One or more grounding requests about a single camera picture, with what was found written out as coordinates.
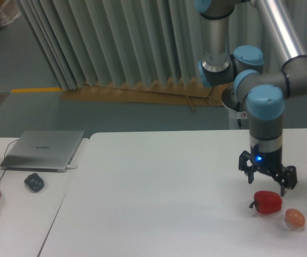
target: egg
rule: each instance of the egg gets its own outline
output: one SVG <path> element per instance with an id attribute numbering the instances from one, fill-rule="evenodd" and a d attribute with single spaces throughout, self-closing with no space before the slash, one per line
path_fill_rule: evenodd
<path id="1" fill-rule="evenodd" d="M 286 221 L 297 228 L 301 228 L 305 225 L 305 218 L 303 214 L 296 209 L 287 209 Z"/>

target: floor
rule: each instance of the floor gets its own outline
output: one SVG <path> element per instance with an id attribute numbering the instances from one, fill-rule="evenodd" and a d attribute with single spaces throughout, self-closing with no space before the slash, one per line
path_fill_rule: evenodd
<path id="1" fill-rule="evenodd" d="M 15 88 L 57 87 L 23 17 L 0 29 L 0 93 Z M 0 137 L 24 130 L 96 132 L 226 130 L 224 107 L 60 100 L 61 92 L 11 93 L 0 106 Z M 307 96 L 287 100 L 285 128 L 307 127 Z"/>

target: cardboard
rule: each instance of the cardboard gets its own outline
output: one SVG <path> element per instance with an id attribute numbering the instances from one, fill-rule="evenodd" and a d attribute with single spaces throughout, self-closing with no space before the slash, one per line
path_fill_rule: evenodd
<path id="1" fill-rule="evenodd" d="M 101 87 L 99 84 L 96 84 L 96 86 L 92 87 L 84 86 L 77 90 L 64 91 L 61 95 L 61 99 L 75 101 L 181 104 L 189 105 L 193 109 L 195 105 L 222 106 L 221 94 L 225 88 L 231 85 L 232 84 L 224 84 L 208 89 L 209 94 L 206 97 L 194 97 Z"/>
<path id="2" fill-rule="evenodd" d="M 95 83 L 93 86 L 100 86 L 99 82 Z M 115 88 L 113 83 L 105 85 L 106 88 Z M 174 84 L 173 79 L 169 78 L 166 85 L 161 85 L 158 80 L 154 80 L 150 87 L 145 88 L 143 82 L 138 82 L 134 87 L 129 87 L 125 82 L 117 89 L 135 90 L 135 91 L 145 91 L 145 92 L 155 92 L 173 95 L 188 95 L 196 97 L 208 97 L 211 88 L 206 88 L 202 84 L 197 82 L 196 78 L 192 78 L 187 85 L 183 84 L 182 79 L 179 80 L 177 84 Z"/>

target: laptop lid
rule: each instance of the laptop lid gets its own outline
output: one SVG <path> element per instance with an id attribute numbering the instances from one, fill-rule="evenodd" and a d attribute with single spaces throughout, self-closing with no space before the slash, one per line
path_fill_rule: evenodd
<path id="1" fill-rule="evenodd" d="M 13 170 L 65 170 L 84 131 L 24 131 L 0 164 Z"/>

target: pepper stem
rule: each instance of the pepper stem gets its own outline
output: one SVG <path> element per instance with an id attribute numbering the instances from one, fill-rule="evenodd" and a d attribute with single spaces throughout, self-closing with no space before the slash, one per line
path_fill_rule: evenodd
<path id="1" fill-rule="evenodd" d="M 254 205 L 256 205 L 256 201 L 253 201 L 250 205 L 249 205 L 249 208 L 253 208 L 254 207 Z"/>

